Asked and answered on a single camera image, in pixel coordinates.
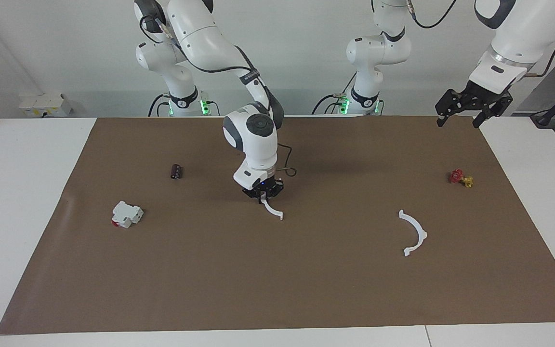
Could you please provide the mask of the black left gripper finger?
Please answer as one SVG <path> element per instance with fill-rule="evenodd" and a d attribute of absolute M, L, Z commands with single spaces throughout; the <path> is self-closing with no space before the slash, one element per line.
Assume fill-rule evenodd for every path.
<path fill-rule="evenodd" d="M 472 126 L 474 128 L 479 128 L 485 121 L 491 119 L 492 117 L 497 117 L 498 111 L 496 108 L 485 107 L 481 110 L 480 114 L 474 118 L 472 121 Z"/>
<path fill-rule="evenodd" d="M 443 127 L 449 117 L 454 114 L 453 107 L 456 103 L 456 98 L 453 96 L 443 96 L 436 103 L 436 112 L 438 114 L 438 119 L 436 124 L 439 127 Z"/>

